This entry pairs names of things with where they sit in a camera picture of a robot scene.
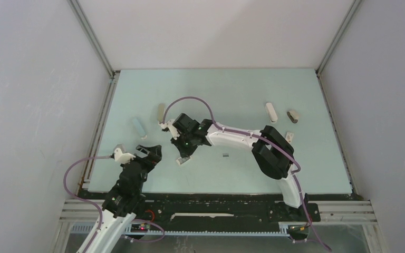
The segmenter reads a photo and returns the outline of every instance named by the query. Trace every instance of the wall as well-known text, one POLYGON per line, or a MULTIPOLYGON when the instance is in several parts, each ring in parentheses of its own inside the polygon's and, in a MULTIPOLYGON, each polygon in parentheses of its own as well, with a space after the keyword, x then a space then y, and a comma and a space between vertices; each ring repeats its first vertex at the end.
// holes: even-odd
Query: wall
POLYGON ((323 80, 358 190, 404 252, 405 1, 364 1, 323 80))
POLYGON ((352 2, 80 1, 116 70, 316 68, 352 2))
POLYGON ((0 252, 49 250, 108 80, 66 0, 0 0, 0 252))

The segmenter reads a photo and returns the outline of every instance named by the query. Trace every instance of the light blue object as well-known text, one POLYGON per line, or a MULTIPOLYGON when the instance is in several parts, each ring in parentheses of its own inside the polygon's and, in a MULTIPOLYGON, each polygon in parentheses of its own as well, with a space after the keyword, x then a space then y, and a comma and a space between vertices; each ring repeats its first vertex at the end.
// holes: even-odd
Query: light blue object
POLYGON ((138 118, 133 118, 131 121, 139 134, 139 136, 145 140, 147 138, 147 133, 145 133, 145 129, 143 129, 142 124, 140 124, 140 121, 138 118))
MULTIPOLYGON (((351 193, 324 98, 313 69, 214 69, 214 70, 122 70, 115 89, 98 155, 111 154, 122 143, 134 153, 138 144, 162 145, 162 160, 148 174, 143 192, 170 193, 281 193, 274 179, 264 175, 251 152, 228 147, 200 146, 184 166, 170 143, 171 134, 161 131, 158 105, 182 96, 204 99, 217 121, 230 127, 263 129, 269 125, 265 103, 278 115, 275 127, 281 135, 294 133, 294 158, 302 166, 297 174, 302 189, 311 194, 351 193), (286 112, 301 116, 293 124, 286 112), (148 132, 139 140, 126 119, 138 117, 148 132)), ((198 101, 175 104, 166 121, 186 113, 201 122, 209 119, 198 101)), ((121 167, 114 160, 98 160, 92 169, 89 191, 109 191, 121 167)))

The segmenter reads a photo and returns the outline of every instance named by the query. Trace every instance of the metal frame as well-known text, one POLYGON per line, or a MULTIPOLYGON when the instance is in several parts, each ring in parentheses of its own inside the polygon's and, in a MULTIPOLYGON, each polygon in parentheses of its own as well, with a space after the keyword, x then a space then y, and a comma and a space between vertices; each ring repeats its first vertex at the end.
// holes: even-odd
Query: metal frame
MULTIPOLYGON (((110 85, 106 91, 104 103, 99 115, 99 121, 97 123, 95 134, 93 136, 89 155, 96 155, 99 145, 101 135, 104 130, 106 119, 108 117, 109 108, 114 96, 115 87, 119 78, 119 73, 116 73, 107 59, 101 44, 97 40, 95 32, 93 31, 91 25, 89 24, 88 19, 86 18, 83 9, 78 0, 68 0, 71 5, 72 10, 77 16, 80 24, 83 27, 85 34, 87 35, 91 45, 97 52, 100 60, 104 64, 107 72, 111 77, 110 85)), ((326 51, 319 67, 316 72, 319 78, 319 85, 321 87, 322 94, 324 96, 325 104, 330 114, 331 123, 333 125, 334 132, 336 134, 336 139, 340 147, 342 158, 347 168, 348 173, 350 174, 350 184, 352 188, 357 193, 358 190, 353 184, 354 177, 352 172, 349 170, 347 165, 346 155, 343 151, 338 132, 336 130, 336 125, 334 117, 331 113, 327 96, 323 89, 323 84, 321 80, 321 74, 325 69, 325 66, 328 64, 334 50, 336 49, 339 41, 343 37, 346 29, 349 27, 353 17, 361 6, 363 0, 354 0, 353 4, 350 6, 349 11, 347 12, 343 22, 341 23, 331 45, 326 51)), ((83 177, 81 180, 81 188, 86 189, 90 180, 92 173, 93 162, 88 162, 85 166, 83 177)), ((96 200, 96 202, 101 205, 103 200, 96 200)), ((373 212, 370 201, 311 201, 317 203, 319 206, 319 211, 321 215, 321 221, 315 222, 316 225, 362 225, 365 237, 367 239, 368 247, 370 253, 384 253, 387 252, 385 248, 384 240, 382 238, 376 216, 373 212)), ((63 211, 61 213, 59 224, 57 226, 56 234, 50 252, 52 253, 63 253, 66 249, 66 245, 69 239, 69 235, 73 232, 89 232, 89 225, 92 227, 98 216, 98 212, 95 210, 94 206, 80 202, 78 200, 66 200, 63 211)), ((289 225, 296 225, 297 222, 281 222, 281 230, 276 231, 275 233, 255 233, 255 234, 245 234, 245 233, 216 233, 219 236, 222 235, 241 235, 241 236, 284 236, 286 235, 286 229, 289 225)), ((167 231, 168 235, 204 235, 204 233, 195 233, 192 231, 167 231)))

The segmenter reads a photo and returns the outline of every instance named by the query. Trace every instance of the purple cable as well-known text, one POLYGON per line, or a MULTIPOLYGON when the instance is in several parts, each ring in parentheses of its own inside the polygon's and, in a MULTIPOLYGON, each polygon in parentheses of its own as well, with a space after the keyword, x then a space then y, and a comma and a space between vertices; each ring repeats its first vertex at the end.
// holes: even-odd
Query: purple cable
MULTIPOLYGON (((165 113, 163 114, 163 122, 162 122, 162 123, 165 123, 165 117, 167 116, 167 112, 168 112, 168 110, 170 109, 170 107, 172 107, 174 104, 176 104, 177 102, 179 102, 179 101, 181 101, 181 100, 184 100, 184 99, 195 99, 195 100, 198 100, 198 101, 202 102, 202 103, 207 107, 207 109, 209 110, 210 118, 212 119, 212 123, 213 123, 213 125, 214 125, 217 129, 223 130, 223 131, 226 131, 226 132, 238 133, 238 134, 243 134, 243 135, 246 135, 246 136, 251 136, 250 133, 248 133, 248 132, 243 132, 243 131, 234 130, 234 129, 228 129, 228 128, 224 128, 224 129, 223 129, 222 127, 220 127, 220 126, 217 124, 217 122, 215 121, 215 118, 214 118, 214 114, 213 114, 213 112, 212 112, 212 109, 211 109, 210 106, 206 103, 206 101, 204 101, 204 100, 202 100, 202 99, 200 99, 200 98, 198 98, 198 97, 195 97, 195 96, 184 96, 184 97, 182 97, 182 98, 179 98, 179 99, 176 99, 175 101, 173 101, 173 102, 167 107, 167 109, 165 110, 165 113)), ((256 135, 256 134, 252 134, 252 137, 258 138, 258 139, 260 139, 260 140, 262 140, 262 141, 264 141, 264 142, 270 144, 273 148, 275 148, 275 149, 278 150, 281 154, 283 154, 285 157, 287 157, 294 165, 296 165, 297 169, 291 171, 291 174, 293 175, 294 181, 296 182, 297 189, 298 189, 298 191, 299 191, 299 196, 300 196, 300 198, 303 200, 304 198, 303 198, 303 195, 302 195, 302 187, 301 187, 301 185, 300 185, 300 183, 299 183, 299 181, 298 181, 298 179, 297 179, 297 177, 296 177, 296 173, 301 170, 300 164, 299 164, 296 160, 294 160, 294 158, 293 158, 292 156, 290 156, 288 153, 286 153, 282 148, 280 148, 279 146, 277 146, 274 142, 272 142, 272 141, 270 141, 270 140, 268 140, 268 139, 266 139, 266 138, 264 138, 264 137, 261 137, 260 135, 256 135)), ((304 212, 305 212, 306 218, 307 218, 307 220, 308 220, 310 226, 313 228, 313 232, 314 232, 314 235, 315 235, 316 238, 317 238, 317 242, 319 242, 319 243, 322 245, 322 247, 324 247, 325 250, 327 250, 328 252, 332 252, 332 249, 330 248, 330 246, 328 246, 327 244, 325 244, 325 243, 321 240, 320 236, 317 234, 316 229, 313 227, 313 222, 311 221, 310 214, 308 213, 308 210, 307 210, 307 208, 306 208, 306 205, 305 205, 305 202, 304 202, 304 201, 302 201, 302 207, 303 207, 303 210, 304 210, 304 212)))
MULTIPOLYGON (((83 201, 83 202, 86 202, 86 203, 89 203, 89 204, 95 206, 95 208, 97 208, 97 211, 99 212, 99 224, 97 225, 97 229, 95 230, 94 234, 93 234, 92 237, 91 237, 91 240, 89 240, 89 242, 88 242, 88 244, 86 245, 86 247, 84 247, 82 253, 85 253, 85 252, 88 250, 89 246, 91 246, 91 243, 94 241, 95 237, 97 236, 97 231, 100 230, 100 227, 102 226, 103 211, 102 211, 102 209, 99 207, 99 205, 98 205, 97 203, 95 203, 95 202, 93 202, 93 201, 91 201, 91 200, 87 200, 87 199, 80 198, 80 197, 78 197, 77 195, 73 194, 73 193, 68 189, 68 186, 67 186, 67 184, 66 184, 66 181, 67 181, 67 178, 68 178, 69 171, 71 171, 72 168, 74 168, 74 166, 77 165, 77 164, 79 164, 80 162, 84 162, 84 161, 88 161, 88 160, 97 160, 97 159, 108 159, 108 158, 111 158, 111 156, 110 156, 110 155, 106 155, 106 156, 103 156, 103 157, 87 157, 87 158, 80 159, 80 160, 78 160, 77 162, 73 163, 73 164, 66 170, 66 173, 64 174, 64 178, 63 178, 63 187, 64 187, 64 190, 65 190, 72 198, 78 199, 78 200, 80 200, 80 201, 83 201)), ((159 225, 157 225, 156 223, 153 223, 153 222, 151 222, 151 221, 146 221, 146 220, 133 220, 133 221, 140 221, 140 222, 143 222, 143 223, 148 223, 148 224, 150 224, 150 225, 153 225, 153 226, 159 228, 159 229, 162 231, 162 236, 161 236, 160 238, 158 238, 158 239, 155 239, 155 240, 141 241, 141 240, 136 240, 136 239, 133 239, 133 238, 132 238, 133 240, 135 240, 135 241, 140 241, 140 242, 155 242, 155 241, 159 241, 159 240, 161 240, 162 238, 164 238, 164 236, 165 236, 165 231, 164 231, 164 229, 161 228, 161 227, 160 227, 159 225)))

